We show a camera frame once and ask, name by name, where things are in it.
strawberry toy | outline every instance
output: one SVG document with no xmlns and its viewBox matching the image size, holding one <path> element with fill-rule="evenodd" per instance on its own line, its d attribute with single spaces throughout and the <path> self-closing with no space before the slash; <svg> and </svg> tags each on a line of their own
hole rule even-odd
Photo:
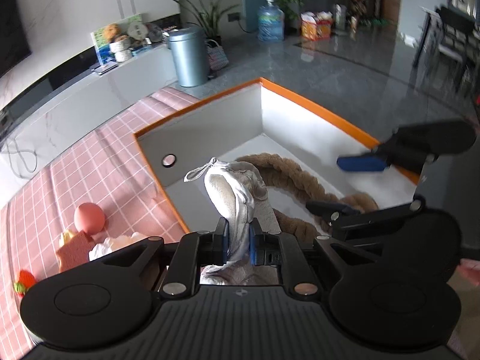
<svg viewBox="0 0 480 360">
<path fill-rule="evenodd" d="M 13 285 L 13 288 L 20 298 L 23 298 L 25 293 L 37 283 L 35 277 L 28 271 L 21 270 L 18 274 L 18 281 Z"/>
</svg>

gray trash can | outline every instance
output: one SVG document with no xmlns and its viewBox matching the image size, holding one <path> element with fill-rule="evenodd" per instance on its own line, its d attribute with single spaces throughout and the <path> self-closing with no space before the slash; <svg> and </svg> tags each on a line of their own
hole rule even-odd
<svg viewBox="0 0 480 360">
<path fill-rule="evenodd" d="M 181 86 L 192 87 L 207 82 L 209 66 L 205 33 L 200 27 L 171 32 L 169 48 Z"/>
</svg>

blue water bottle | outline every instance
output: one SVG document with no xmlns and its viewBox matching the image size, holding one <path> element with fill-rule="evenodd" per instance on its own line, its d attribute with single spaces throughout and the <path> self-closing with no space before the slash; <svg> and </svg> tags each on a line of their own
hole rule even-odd
<svg viewBox="0 0 480 360">
<path fill-rule="evenodd" d="M 283 21 L 285 14 L 267 0 L 267 5 L 258 10 L 258 39 L 263 42 L 281 42 L 284 39 Z"/>
</svg>

circular pad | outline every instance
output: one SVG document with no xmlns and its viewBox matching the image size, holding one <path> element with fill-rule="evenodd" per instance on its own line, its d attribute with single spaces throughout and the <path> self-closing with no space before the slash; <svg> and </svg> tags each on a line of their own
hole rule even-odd
<svg viewBox="0 0 480 360">
<path fill-rule="evenodd" d="M 380 264 L 348 269 L 330 292 L 329 305 L 347 332 L 387 350 L 443 344 L 460 316 L 460 300 L 443 281 Z"/>
<path fill-rule="evenodd" d="M 20 303 L 27 329 L 67 350 L 104 347 L 135 333 L 150 315 L 152 298 L 125 268 L 88 263 L 34 285 Z"/>
<path fill-rule="evenodd" d="M 448 281 L 459 263 L 460 244 L 457 222 L 443 211 L 426 209 L 390 236 L 381 261 Z"/>
<path fill-rule="evenodd" d="M 109 305 L 110 293 L 94 284 L 77 284 L 60 290 L 54 302 L 66 315 L 91 315 Z"/>
</svg>

tv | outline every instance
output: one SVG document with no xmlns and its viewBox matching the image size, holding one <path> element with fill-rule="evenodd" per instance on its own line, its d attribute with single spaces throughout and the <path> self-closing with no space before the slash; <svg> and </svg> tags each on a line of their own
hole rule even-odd
<svg viewBox="0 0 480 360">
<path fill-rule="evenodd" d="M 0 77 L 29 55 L 17 0 L 0 0 Z"/>
</svg>

